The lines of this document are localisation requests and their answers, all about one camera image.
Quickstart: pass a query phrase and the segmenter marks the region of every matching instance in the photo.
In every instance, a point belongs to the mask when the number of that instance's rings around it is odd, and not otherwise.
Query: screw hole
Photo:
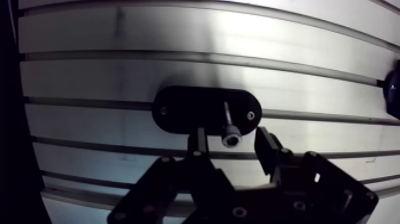
[[[234,217],[243,218],[247,215],[247,210],[243,207],[236,207],[232,210],[232,214]]]

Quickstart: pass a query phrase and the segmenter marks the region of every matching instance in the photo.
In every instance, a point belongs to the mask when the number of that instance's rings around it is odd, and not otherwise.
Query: metal wall
[[[53,223],[105,223],[159,155],[184,154],[187,136],[150,112],[171,84],[245,89],[260,125],[295,153],[323,153],[375,191],[400,185],[400,121],[379,87],[400,52],[396,1],[19,4],[25,107]],[[253,140],[232,150],[209,138],[237,187],[268,182]]]

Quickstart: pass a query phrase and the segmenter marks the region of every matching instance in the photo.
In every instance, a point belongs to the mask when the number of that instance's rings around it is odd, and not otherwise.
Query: silver metal surface
[[[62,11],[22,17],[19,28],[21,53],[93,49],[209,52],[306,64],[367,77],[386,73],[395,58],[387,49],[323,29],[199,8]]]
[[[20,0],[20,8],[29,8],[35,5],[46,5],[48,0]],[[262,15],[266,17],[279,18],[296,23],[307,24],[319,27],[321,29],[331,30],[361,39],[363,41],[399,51],[399,47],[395,44],[398,41],[396,35],[391,32],[391,24],[396,24],[398,18],[392,13],[380,8],[379,5],[372,4],[368,1],[354,0],[330,0],[316,1],[307,0],[300,4],[293,1],[214,1],[214,2],[127,2],[127,1],[79,1],[76,0],[57,0],[62,2],[70,2],[69,4],[53,4],[47,7],[36,7],[25,10],[25,15],[36,15],[43,13],[52,13],[65,10],[76,10],[93,7],[137,7],[138,5],[153,6],[170,6],[170,7],[189,7],[189,8],[206,8],[215,10],[235,11],[241,13],[249,13]],[[397,0],[390,0],[394,5],[400,5]],[[395,7],[387,7],[389,4],[381,4],[386,9],[394,13],[398,13]],[[377,19],[371,20],[370,15],[376,15]],[[365,25],[365,21],[371,20],[369,26]]]

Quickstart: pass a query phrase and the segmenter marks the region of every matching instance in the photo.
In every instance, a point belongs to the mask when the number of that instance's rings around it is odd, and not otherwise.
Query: black plastic bracket
[[[169,86],[160,91],[152,105],[156,124],[170,133],[190,134],[203,127],[207,135],[223,135],[230,121],[246,135],[259,124],[262,109],[257,99],[238,89]]]

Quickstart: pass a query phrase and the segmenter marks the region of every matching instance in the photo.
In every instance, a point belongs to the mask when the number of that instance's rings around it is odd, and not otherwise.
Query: bolt head
[[[166,107],[161,107],[161,109],[160,109],[160,114],[161,114],[161,115],[166,115],[167,113],[168,113],[167,108],[166,108]]]
[[[247,119],[248,120],[253,120],[255,118],[255,114],[253,111],[250,111],[247,113]]]

